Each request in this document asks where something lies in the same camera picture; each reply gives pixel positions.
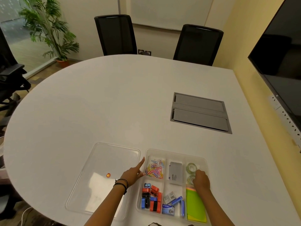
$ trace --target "whiteboard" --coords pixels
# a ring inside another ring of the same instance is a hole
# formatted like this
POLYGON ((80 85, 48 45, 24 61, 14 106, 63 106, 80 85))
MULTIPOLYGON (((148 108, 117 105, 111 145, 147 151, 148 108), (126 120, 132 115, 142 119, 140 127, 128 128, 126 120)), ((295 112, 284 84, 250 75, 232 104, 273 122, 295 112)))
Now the whiteboard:
POLYGON ((213 0, 130 0, 133 23, 181 30, 184 24, 204 26, 213 0))

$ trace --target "person's arm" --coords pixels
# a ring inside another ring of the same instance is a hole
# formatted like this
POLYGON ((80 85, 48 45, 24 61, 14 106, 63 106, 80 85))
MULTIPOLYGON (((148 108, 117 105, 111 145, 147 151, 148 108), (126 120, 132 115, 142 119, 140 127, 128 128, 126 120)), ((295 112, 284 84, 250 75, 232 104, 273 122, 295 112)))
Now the person's arm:
MULTIPOLYGON (((122 176, 120 177, 127 180, 129 187, 132 186, 139 178, 145 175, 145 173, 140 171, 140 167, 144 163, 144 160, 145 158, 143 157, 141 162, 138 163, 136 167, 132 167, 123 172, 122 176)), ((122 183, 127 187, 127 184, 124 180, 117 180, 117 183, 122 183)), ((124 192, 125 189, 123 185, 115 185, 108 196, 85 223, 85 226, 110 226, 124 192)))
POLYGON ((204 203, 212 226, 234 226, 211 193, 210 181, 204 171, 195 172, 193 184, 204 203))

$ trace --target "terracotta pot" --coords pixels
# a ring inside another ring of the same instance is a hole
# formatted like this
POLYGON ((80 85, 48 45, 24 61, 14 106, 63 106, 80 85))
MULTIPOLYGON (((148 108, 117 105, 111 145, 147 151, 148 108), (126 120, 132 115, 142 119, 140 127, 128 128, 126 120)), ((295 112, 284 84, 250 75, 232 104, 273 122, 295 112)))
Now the terracotta pot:
POLYGON ((61 68, 66 68, 70 65, 69 60, 63 61, 63 60, 56 60, 61 68))

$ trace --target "glass wall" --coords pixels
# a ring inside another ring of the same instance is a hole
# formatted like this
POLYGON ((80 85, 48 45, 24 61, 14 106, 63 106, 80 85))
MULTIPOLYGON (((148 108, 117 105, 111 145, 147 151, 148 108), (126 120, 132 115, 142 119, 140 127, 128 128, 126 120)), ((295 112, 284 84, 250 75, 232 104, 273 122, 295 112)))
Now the glass wall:
POLYGON ((43 54, 51 48, 43 42, 31 41, 25 20, 18 14, 24 6, 23 0, 0 0, 0 27, 15 59, 29 72, 50 59, 43 54))

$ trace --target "potted plant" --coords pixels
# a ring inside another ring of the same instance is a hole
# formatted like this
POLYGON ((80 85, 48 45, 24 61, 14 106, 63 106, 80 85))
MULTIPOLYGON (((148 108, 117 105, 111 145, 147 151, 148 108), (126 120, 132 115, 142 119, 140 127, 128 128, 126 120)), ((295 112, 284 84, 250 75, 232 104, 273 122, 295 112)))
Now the potted plant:
POLYGON ((56 61, 62 67, 69 66, 67 54, 78 52, 79 44, 74 42, 76 36, 69 31, 67 22, 61 20, 61 9, 57 0, 24 0, 27 7, 19 12, 25 18, 26 25, 31 30, 33 42, 41 41, 54 50, 43 54, 58 57, 56 61))

